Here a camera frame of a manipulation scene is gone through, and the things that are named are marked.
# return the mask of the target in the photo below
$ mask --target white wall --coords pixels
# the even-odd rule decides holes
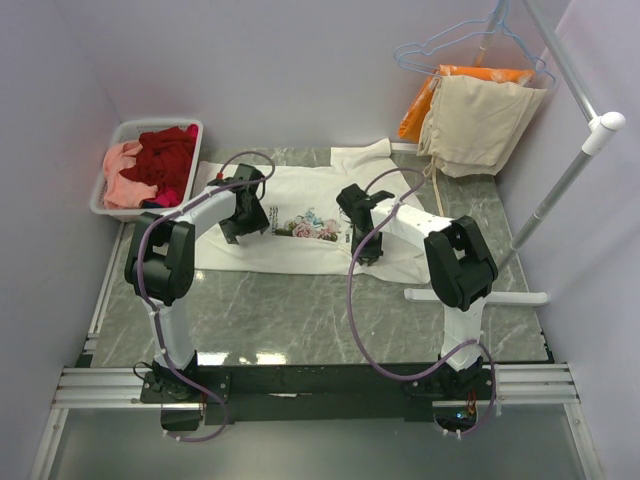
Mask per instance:
[[[533,289],[551,294],[540,311],[558,360],[568,360],[607,478],[640,469],[640,4],[574,0],[558,33],[601,111],[627,117],[548,217],[521,259]],[[588,135],[564,82],[500,177],[514,231],[564,171]]]
[[[117,115],[49,0],[0,7],[0,476],[28,474],[116,224],[88,208]]]
[[[354,145],[395,136],[424,76],[400,69],[394,49],[486,18],[497,3],[56,2],[123,118],[194,115],[225,146]],[[512,4],[514,31],[541,52],[522,5]],[[555,2],[553,14],[565,4]],[[468,64],[479,40],[442,51],[433,63]],[[489,63],[526,66],[504,40],[509,48],[497,45]]]

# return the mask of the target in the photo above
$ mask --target red clothing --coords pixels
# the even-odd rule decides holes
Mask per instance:
[[[120,170],[120,175],[134,182],[157,185],[158,190],[171,189],[182,200],[187,188],[193,160],[195,139],[178,127],[140,135],[142,151],[136,164]]]

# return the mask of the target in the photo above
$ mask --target clothes hanger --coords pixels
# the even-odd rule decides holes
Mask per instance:
[[[442,37],[443,35],[446,35],[447,33],[450,33],[464,25],[473,25],[473,24],[483,24],[483,23],[490,23],[492,21],[493,18],[495,18],[496,15],[499,14],[499,11],[501,9],[502,6],[502,1],[505,2],[505,6],[504,6],[504,12],[502,14],[502,17],[500,18],[500,20],[498,22],[496,22],[495,27],[492,30],[487,30],[487,31],[482,31],[482,32],[473,32],[473,33],[469,33],[457,40],[454,40],[452,42],[449,43],[445,43],[443,45],[439,45],[435,48],[432,48],[431,50],[427,50],[427,48],[429,47],[429,45],[434,41],[437,40],[438,38]],[[489,16],[484,19],[484,20],[467,20],[466,22],[462,22],[459,23],[458,25],[454,25],[451,28],[448,28],[447,30],[434,35],[433,37],[431,37],[430,39],[428,39],[425,43],[407,43],[404,45],[400,45],[398,48],[396,48],[396,50],[393,53],[393,58],[396,60],[396,62],[398,62],[398,65],[401,68],[404,68],[405,70],[412,70],[414,72],[419,72],[419,73],[426,73],[429,75],[432,75],[434,77],[442,77],[442,75],[439,75],[437,73],[435,73],[439,67],[437,66],[432,66],[432,65],[425,65],[424,63],[418,63],[415,61],[411,61],[405,57],[409,56],[409,55],[414,55],[414,54],[420,54],[423,57],[430,57],[431,55],[433,55],[435,52],[437,52],[438,50],[442,50],[443,48],[446,47],[450,47],[451,45],[455,45],[456,43],[460,43],[468,38],[474,37],[476,35],[494,35],[495,33],[501,33],[507,37],[511,37],[516,44],[520,47],[520,49],[522,50],[522,52],[524,53],[524,56],[532,63],[533,65],[533,70],[536,72],[536,75],[548,75],[549,78],[551,78],[552,80],[552,87],[555,85],[556,83],[556,77],[551,74],[548,70],[547,70],[547,63],[542,60],[540,57],[533,55],[529,49],[527,48],[527,46],[525,45],[524,41],[522,40],[522,38],[520,38],[518,35],[514,34],[511,29],[507,26],[506,24],[506,18],[507,15],[509,14],[509,0],[498,0],[498,5],[496,6],[496,8],[494,8],[494,10],[489,14]]]

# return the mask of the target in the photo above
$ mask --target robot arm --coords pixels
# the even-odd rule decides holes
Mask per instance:
[[[396,205],[389,192],[368,195],[356,184],[342,190],[337,201],[353,225],[352,253]],[[479,340],[482,310],[498,269],[475,221],[471,217],[451,220],[401,205],[362,251],[359,263],[371,265],[382,256],[383,233],[425,250],[431,285],[444,303],[441,356],[467,340]],[[480,347],[470,346],[455,353],[447,363],[460,372],[474,365],[480,354]]]
[[[210,182],[205,190],[191,200],[195,205],[177,218],[158,225],[149,238],[144,252],[143,279],[151,301],[160,313],[160,324],[167,352],[178,370],[185,370],[197,362],[196,350],[189,336],[187,311],[184,296],[189,291],[195,274],[195,241],[204,232],[220,224],[225,239],[238,243],[241,235],[269,227],[269,220],[256,196],[258,185],[243,185],[219,192],[209,193],[223,185],[263,178],[262,173],[249,165],[240,164],[233,177]],[[145,213],[136,223],[129,255],[125,264],[125,279],[134,286],[140,296],[136,275],[138,250],[145,231],[159,215]],[[145,301],[151,320],[155,340],[154,360],[168,368],[160,351],[158,332],[154,326],[154,310]]]

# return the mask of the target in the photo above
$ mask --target table surface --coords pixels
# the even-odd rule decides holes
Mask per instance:
[[[236,150],[201,154],[201,161],[223,163]],[[330,149],[259,149],[277,165],[329,165]],[[399,166],[422,169],[424,157],[392,154]],[[252,158],[243,162],[252,163]],[[407,182],[413,179],[407,175]],[[445,214],[473,217],[496,262],[508,249],[511,234],[493,177],[449,178],[438,175]],[[431,181],[418,192],[425,210],[437,213]],[[122,234],[115,277],[92,367],[128,367],[153,358],[153,338],[146,311],[124,280],[123,268],[132,225]],[[353,305],[364,343],[379,362],[433,362],[444,335],[443,308],[408,302],[403,291],[415,285],[387,283],[368,275],[354,280]],[[494,291],[527,291],[514,259],[495,282]],[[346,276],[280,275],[197,270],[187,296],[189,328],[201,364],[332,364],[363,361],[346,316]],[[482,341],[501,362],[546,361],[545,339],[533,308],[487,306]]]

